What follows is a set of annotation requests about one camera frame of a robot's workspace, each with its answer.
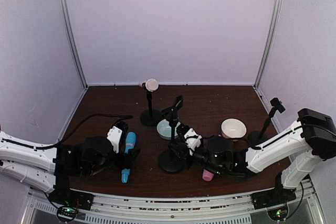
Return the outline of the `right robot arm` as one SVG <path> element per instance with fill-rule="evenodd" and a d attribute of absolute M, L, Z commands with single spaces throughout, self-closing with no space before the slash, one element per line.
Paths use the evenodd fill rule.
<path fill-rule="evenodd" d="M 240 152 L 233 150 L 233 140 L 214 135 L 205 143 L 193 128 L 181 124 L 177 128 L 180 139 L 169 149 L 182 161 L 186 169 L 199 163 L 218 176 L 245 180 L 268 166 L 294 153 L 296 161 L 280 173 L 283 189 L 294 190 L 321 161 L 335 157 L 335 124 L 323 113 L 301 109 L 298 119 L 276 136 Z"/>

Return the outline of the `blue toy microphone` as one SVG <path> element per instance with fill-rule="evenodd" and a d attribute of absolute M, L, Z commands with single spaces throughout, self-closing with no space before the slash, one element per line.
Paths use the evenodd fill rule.
<path fill-rule="evenodd" d="M 125 168 L 121 171 L 121 182 L 123 184 L 128 182 L 130 176 L 131 157 L 132 151 L 136 145 L 136 139 L 137 136 L 134 132 L 129 132 L 126 136 L 124 153 L 126 154 L 127 162 Z"/>

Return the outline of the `white ceramic bowl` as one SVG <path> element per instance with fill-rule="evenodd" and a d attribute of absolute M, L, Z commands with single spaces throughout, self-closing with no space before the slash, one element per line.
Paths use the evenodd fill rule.
<path fill-rule="evenodd" d="M 226 119 L 221 124 L 221 132 L 224 138 L 240 139 L 246 135 L 246 125 L 235 118 Z"/>

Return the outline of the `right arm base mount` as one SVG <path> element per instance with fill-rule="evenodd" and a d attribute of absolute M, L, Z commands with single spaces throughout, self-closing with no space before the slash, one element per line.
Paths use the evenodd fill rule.
<path fill-rule="evenodd" d="M 282 173 L 276 176 L 273 189 L 251 195 L 254 209 L 267 208 L 269 218 L 278 222 L 285 221 L 290 217 L 288 202 L 296 199 L 296 189 L 284 189 L 281 176 Z"/>

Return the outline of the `left aluminium frame post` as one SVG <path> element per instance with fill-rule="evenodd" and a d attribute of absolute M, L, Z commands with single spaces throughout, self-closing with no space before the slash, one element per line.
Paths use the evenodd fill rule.
<path fill-rule="evenodd" d="M 84 75 L 84 72 L 83 72 L 82 64 L 81 64 L 80 59 L 79 59 L 78 49 L 77 49 L 77 46 L 76 46 L 74 32 L 73 32 L 72 25 L 71 25 L 67 0 L 60 0 L 60 5 L 61 5 L 62 15 L 63 15 L 65 29 L 66 29 L 66 36 L 67 36 L 67 39 L 68 39 L 71 56 L 72 56 L 73 62 L 75 64 L 75 69 L 77 71 L 77 74 L 78 74 L 78 77 L 79 77 L 79 80 L 81 82 L 82 87 L 84 89 L 87 89 L 88 84 L 87 84 L 87 81 L 86 81 L 86 78 L 85 78 L 85 75 Z"/>

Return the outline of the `pink toy microphone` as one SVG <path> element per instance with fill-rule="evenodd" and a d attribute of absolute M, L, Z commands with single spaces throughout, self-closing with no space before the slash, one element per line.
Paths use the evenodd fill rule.
<path fill-rule="evenodd" d="M 206 169 L 203 169 L 202 179 L 206 182 L 210 182 L 214 178 L 214 174 Z"/>

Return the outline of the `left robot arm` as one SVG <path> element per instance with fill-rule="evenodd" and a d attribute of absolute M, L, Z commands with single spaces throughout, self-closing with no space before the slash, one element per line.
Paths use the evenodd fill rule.
<path fill-rule="evenodd" d="M 107 135 L 88 137 L 77 145 L 65 143 L 71 133 L 55 144 L 44 145 L 1 131 L 1 173 L 49 194 L 69 190 L 70 177 L 91 177 L 112 166 L 132 168 L 140 150 L 128 141 L 125 121 L 133 117 L 102 116 L 117 119 Z"/>

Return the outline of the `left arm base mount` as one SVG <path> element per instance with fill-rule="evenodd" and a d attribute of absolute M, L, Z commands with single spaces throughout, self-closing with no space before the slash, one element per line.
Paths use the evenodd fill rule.
<path fill-rule="evenodd" d="M 69 178 L 63 175 L 54 175 L 53 189 L 45 193 L 47 200 L 56 208 L 56 217 L 63 223 L 75 220 L 79 210 L 90 210 L 94 195 L 70 189 Z"/>

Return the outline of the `cream toy microphone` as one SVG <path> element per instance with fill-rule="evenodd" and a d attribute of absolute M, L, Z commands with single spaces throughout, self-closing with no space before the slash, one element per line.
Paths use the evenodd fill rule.
<path fill-rule="evenodd" d="M 148 79 L 145 82 L 139 83 L 139 87 L 144 88 L 146 91 L 153 92 L 159 88 L 159 83 L 156 79 Z"/>

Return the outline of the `aluminium frame post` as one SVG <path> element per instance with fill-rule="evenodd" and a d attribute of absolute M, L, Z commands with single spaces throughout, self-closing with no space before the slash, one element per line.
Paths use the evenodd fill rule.
<path fill-rule="evenodd" d="M 274 42 L 276 28 L 278 24 L 278 20 L 280 17 L 280 12 L 282 8 L 283 0 L 274 0 L 274 5 L 272 8 L 271 20 L 269 24 L 268 34 L 266 38 L 266 43 L 264 46 L 261 63 L 259 65 L 257 77 L 254 83 L 254 88 L 257 90 L 261 84 L 262 77 L 266 70 L 267 61 L 271 52 L 272 44 Z"/>
<path fill-rule="evenodd" d="M 63 15 L 65 29 L 66 29 L 66 36 L 67 36 L 67 39 L 68 39 L 71 56 L 72 56 L 73 62 L 75 64 L 75 69 L 77 71 L 77 74 L 78 74 L 78 77 L 79 77 L 79 80 L 81 82 L 82 87 L 84 89 L 87 89 L 88 84 L 87 84 L 87 81 L 86 81 L 86 78 L 85 78 L 85 75 L 84 75 L 84 72 L 83 72 L 82 64 L 81 64 L 80 59 L 79 59 L 78 49 L 77 49 L 77 46 L 76 46 L 74 32 L 73 32 L 72 25 L 71 25 L 67 0 L 60 0 L 60 5 L 61 5 L 62 15 Z"/>

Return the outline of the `right aluminium frame post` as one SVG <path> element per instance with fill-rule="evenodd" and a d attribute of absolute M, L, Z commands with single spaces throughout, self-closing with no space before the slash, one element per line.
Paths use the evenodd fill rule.
<path fill-rule="evenodd" d="M 272 8 L 271 20 L 269 24 L 268 34 L 266 38 L 266 43 L 264 46 L 261 63 L 259 65 L 257 77 L 254 83 L 254 88 L 257 90 L 261 84 L 262 77 L 266 70 L 267 61 L 271 52 L 272 44 L 274 42 L 276 28 L 278 24 L 278 20 L 280 17 L 280 12 L 282 8 L 283 0 L 274 0 L 274 5 Z"/>

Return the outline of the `black microphone stand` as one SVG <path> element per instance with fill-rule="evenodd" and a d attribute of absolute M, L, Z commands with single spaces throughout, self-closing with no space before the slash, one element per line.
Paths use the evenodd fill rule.
<path fill-rule="evenodd" d="M 141 113 L 140 122 L 145 126 L 157 126 L 162 120 L 162 115 L 160 111 L 152 107 L 152 92 L 146 92 L 146 99 L 148 101 L 148 109 Z"/>
<path fill-rule="evenodd" d="M 166 119 L 171 127 L 171 139 L 168 144 L 168 149 L 162 152 L 158 158 L 159 168 L 168 174 L 177 174 L 183 170 L 183 164 L 180 158 L 170 148 L 171 145 L 176 144 L 175 128 L 177 126 L 179 117 L 178 110 L 183 106 L 183 96 L 175 97 L 173 105 L 163 109 L 161 114 L 163 119 Z"/>
<path fill-rule="evenodd" d="M 257 145 L 265 142 L 268 140 L 268 136 L 266 135 L 266 129 L 271 124 L 271 119 L 275 116 L 276 112 L 283 113 L 286 109 L 282 105 L 282 102 L 278 98 L 273 98 L 270 100 L 270 104 L 272 106 L 270 112 L 268 113 L 268 117 L 264 121 L 264 125 L 260 131 L 252 131 L 247 136 L 247 141 L 249 146 L 254 149 L 258 150 L 259 147 Z"/>

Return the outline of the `light green ceramic bowl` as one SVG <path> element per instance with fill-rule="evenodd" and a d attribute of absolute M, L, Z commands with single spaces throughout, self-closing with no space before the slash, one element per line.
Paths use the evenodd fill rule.
<path fill-rule="evenodd" d="M 171 140 L 171 127 L 169 125 L 169 121 L 166 119 L 161 120 L 157 124 L 156 131 L 162 139 L 167 141 Z"/>

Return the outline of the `front aluminium rail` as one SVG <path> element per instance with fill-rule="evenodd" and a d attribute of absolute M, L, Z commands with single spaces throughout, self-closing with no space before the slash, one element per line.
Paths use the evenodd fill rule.
<path fill-rule="evenodd" d="M 305 182 L 294 201 L 256 209 L 249 193 L 196 198 L 139 198 L 95 194 L 90 210 L 74 223 L 276 223 L 271 217 L 288 207 L 285 223 L 325 223 L 314 188 Z"/>

